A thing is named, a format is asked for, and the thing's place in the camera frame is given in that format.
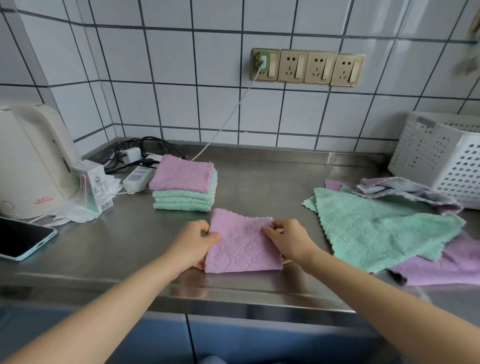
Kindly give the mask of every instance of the smartphone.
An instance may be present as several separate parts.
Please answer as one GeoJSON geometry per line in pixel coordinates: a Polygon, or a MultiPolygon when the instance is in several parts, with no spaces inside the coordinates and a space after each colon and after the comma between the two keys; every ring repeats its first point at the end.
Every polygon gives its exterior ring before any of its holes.
{"type": "Polygon", "coordinates": [[[0,235],[0,258],[19,262],[57,235],[57,230],[0,217],[0,235]]]}

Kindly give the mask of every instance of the white kettle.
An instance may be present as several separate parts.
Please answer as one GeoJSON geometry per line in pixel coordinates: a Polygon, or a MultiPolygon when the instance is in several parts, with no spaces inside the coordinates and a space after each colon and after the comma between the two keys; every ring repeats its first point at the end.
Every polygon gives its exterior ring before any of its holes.
{"type": "Polygon", "coordinates": [[[61,116],[47,105],[0,108],[0,213],[44,215],[77,187],[70,166],[81,158],[61,116]]]}

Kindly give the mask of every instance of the hand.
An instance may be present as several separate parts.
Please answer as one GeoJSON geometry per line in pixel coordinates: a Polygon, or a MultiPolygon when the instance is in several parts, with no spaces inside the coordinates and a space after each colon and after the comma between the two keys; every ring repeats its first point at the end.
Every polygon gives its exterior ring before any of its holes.
{"type": "Polygon", "coordinates": [[[278,233],[270,226],[264,226],[264,234],[273,241],[284,256],[295,263],[301,265],[306,257],[320,250],[296,219],[279,218],[273,221],[273,226],[275,229],[283,229],[283,232],[278,233]]]}
{"type": "Polygon", "coordinates": [[[210,226],[205,220],[188,222],[177,235],[164,255],[173,259],[179,272],[187,270],[200,262],[207,254],[208,249],[220,240],[220,233],[208,234],[210,226]]]}

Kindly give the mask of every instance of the perforated basket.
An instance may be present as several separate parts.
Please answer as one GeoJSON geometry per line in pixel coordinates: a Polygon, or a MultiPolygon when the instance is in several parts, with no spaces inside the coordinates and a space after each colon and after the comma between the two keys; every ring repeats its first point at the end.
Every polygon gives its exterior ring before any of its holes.
{"type": "Polygon", "coordinates": [[[480,209],[480,118],[410,112],[388,170],[480,209]]]}

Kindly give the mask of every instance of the forearm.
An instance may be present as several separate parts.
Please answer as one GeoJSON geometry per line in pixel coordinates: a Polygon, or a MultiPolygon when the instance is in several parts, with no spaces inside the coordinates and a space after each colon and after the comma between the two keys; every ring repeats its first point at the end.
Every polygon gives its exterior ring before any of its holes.
{"type": "Polygon", "coordinates": [[[480,329],[318,250],[301,262],[415,363],[480,363],[480,329]]]}
{"type": "Polygon", "coordinates": [[[180,272],[161,256],[7,358],[4,364],[104,363],[180,272]]]}

